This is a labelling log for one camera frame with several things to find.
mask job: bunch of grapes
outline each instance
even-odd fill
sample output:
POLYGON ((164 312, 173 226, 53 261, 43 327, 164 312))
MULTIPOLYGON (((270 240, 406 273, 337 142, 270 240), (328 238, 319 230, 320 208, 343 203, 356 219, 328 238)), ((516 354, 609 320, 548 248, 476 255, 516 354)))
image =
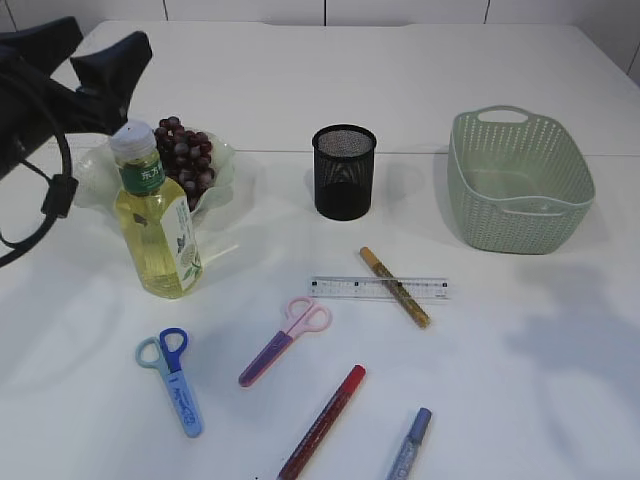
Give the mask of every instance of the bunch of grapes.
POLYGON ((193 211, 200 196, 213 185, 213 145, 204 132, 185 130, 178 117, 160 120, 155 135, 164 173, 184 189, 193 211))

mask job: clear plastic ruler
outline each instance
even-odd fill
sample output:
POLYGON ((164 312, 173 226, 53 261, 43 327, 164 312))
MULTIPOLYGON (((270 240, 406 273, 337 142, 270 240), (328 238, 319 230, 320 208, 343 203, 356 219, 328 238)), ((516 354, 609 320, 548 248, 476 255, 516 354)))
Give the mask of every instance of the clear plastic ruler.
POLYGON ((393 298, 388 283, 399 283, 414 300, 449 298, 446 278, 311 277, 308 292, 325 298, 393 298))

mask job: black mesh pen holder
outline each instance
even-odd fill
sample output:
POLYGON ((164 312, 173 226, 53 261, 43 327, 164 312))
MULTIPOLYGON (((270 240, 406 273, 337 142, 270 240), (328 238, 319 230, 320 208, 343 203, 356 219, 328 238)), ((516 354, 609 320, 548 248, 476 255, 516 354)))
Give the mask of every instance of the black mesh pen holder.
POLYGON ((315 204, 333 220, 355 220, 371 207, 376 137, 356 125, 331 125, 313 136, 315 204))

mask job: red marker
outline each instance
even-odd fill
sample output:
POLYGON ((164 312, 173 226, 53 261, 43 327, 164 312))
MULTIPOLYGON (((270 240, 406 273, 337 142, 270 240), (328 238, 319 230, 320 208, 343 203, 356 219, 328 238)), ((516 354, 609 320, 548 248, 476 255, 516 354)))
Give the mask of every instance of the red marker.
POLYGON ((314 424, 311 426, 307 434, 304 436, 295 451, 284 464, 282 470, 278 474, 278 480, 295 480, 300 472, 307 464, 313 452, 316 451, 318 445, 327 434, 333 422, 340 415, 347 402, 356 391, 358 385, 364 378, 366 370, 361 365, 356 365, 351 373, 345 378, 340 388, 331 397, 327 406, 324 407, 322 413, 318 416, 314 424))

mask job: pen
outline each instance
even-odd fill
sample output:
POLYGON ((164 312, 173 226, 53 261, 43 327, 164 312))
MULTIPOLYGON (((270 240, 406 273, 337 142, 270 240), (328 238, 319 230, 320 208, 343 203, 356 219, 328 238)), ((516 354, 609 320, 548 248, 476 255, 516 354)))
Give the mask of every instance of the pen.
POLYGON ((307 464, 313 452, 327 434, 333 422, 340 415, 345 405, 356 391, 358 385, 364 378, 366 370, 361 365, 356 365, 351 373, 344 379, 340 388, 331 397, 327 406, 324 407, 322 413, 318 416, 315 423, 311 426, 302 441, 298 444, 294 452, 285 463, 282 470, 278 474, 278 480, 295 480, 300 472, 307 464))
POLYGON ((402 447, 400 447, 400 452, 398 452, 387 480, 405 480, 409 477, 413 461, 416 459, 430 420, 431 412, 426 408, 421 408, 413 421, 409 434, 402 442, 402 447))
MULTIPOLYGON (((391 272, 387 270, 387 267, 378 260, 378 257, 376 257, 368 247, 362 247, 360 249, 360 256, 376 276, 394 278, 391 272)), ((384 285, 389 289, 398 303, 411 315, 413 321, 416 322, 420 328, 427 328, 427 326, 429 326, 431 322, 429 315, 411 298, 411 294, 407 292, 407 289, 404 288, 400 282, 390 280, 384 282, 384 285)))

